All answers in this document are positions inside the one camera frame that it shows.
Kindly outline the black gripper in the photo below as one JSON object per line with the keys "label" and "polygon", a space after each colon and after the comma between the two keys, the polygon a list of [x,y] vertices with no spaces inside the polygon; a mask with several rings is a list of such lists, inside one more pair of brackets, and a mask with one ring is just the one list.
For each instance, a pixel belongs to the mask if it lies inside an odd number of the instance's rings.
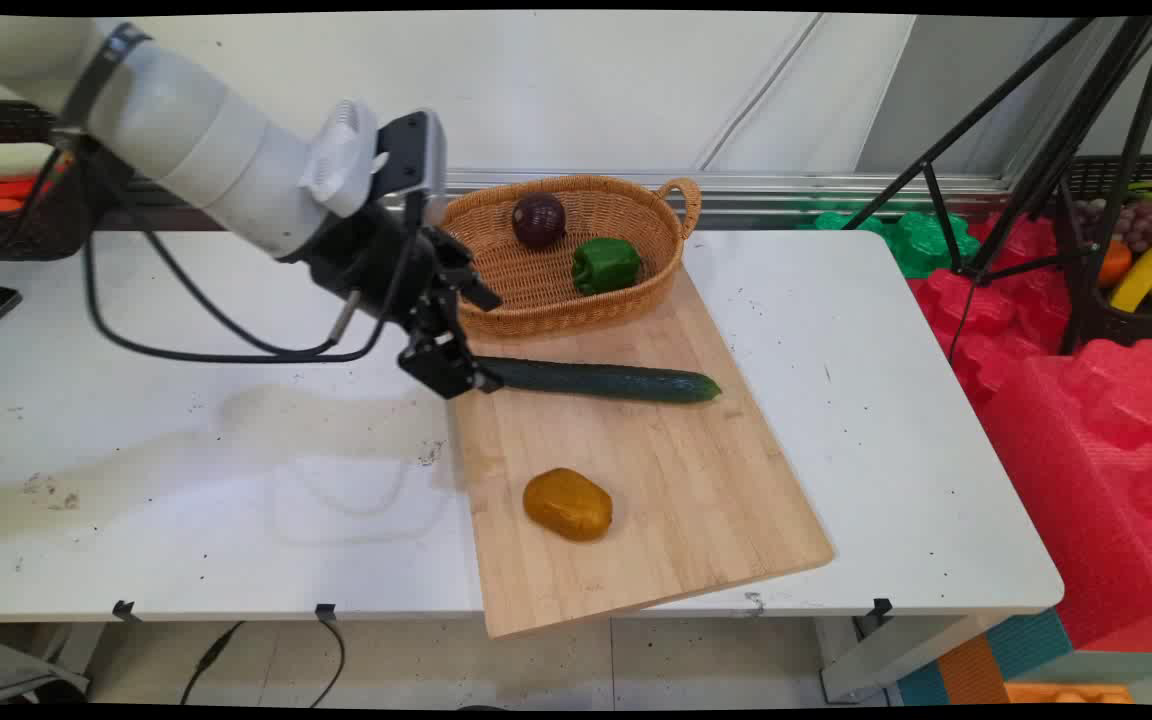
{"label": "black gripper", "polygon": [[430,223],[429,199],[406,199],[401,214],[366,202],[353,217],[332,217],[285,258],[303,263],[316,285],[340,300],[358,293],[358,309],[407,331],[397,367],[440,397],[493,393],[502,379],[470,351],[456,306],[435,305],[460,293],[490,313],[502,300],[473,268],[473,253]]}

